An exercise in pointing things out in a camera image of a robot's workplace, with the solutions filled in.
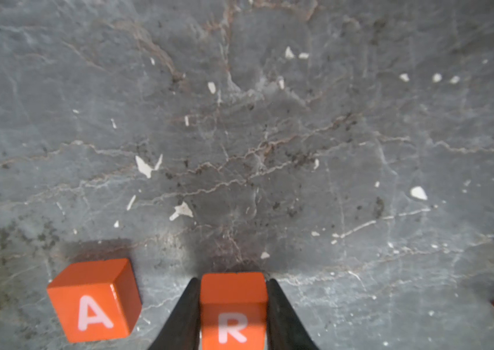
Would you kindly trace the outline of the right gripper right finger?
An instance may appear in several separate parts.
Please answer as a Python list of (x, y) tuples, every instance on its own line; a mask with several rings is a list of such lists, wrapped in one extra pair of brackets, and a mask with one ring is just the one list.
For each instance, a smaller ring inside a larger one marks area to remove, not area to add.
[(267, 348), (319, 350), (275, 279), (267, 281), (267, 292)]

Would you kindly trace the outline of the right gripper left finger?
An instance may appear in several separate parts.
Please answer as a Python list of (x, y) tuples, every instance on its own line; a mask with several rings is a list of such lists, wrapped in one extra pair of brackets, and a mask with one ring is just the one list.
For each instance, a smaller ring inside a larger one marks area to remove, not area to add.
[(193, 278), (149, 350), (196, 350), (200, 345), (200, 280)]

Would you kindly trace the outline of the red R letter block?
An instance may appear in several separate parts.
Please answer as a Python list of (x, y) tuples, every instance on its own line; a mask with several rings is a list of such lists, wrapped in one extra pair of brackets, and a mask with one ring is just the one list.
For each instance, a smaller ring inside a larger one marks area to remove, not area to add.
[(268, 294), (262, 273), (206, 274), (200, 286), (203, 349), (264, 349)]

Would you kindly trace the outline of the red A letter block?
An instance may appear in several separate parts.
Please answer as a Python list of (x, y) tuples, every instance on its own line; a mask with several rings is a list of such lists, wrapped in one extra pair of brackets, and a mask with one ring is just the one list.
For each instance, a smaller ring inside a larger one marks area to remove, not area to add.
[(142, 310), (129, 259), (77, 262), (47, 286), (69, 342), (127, 338)]

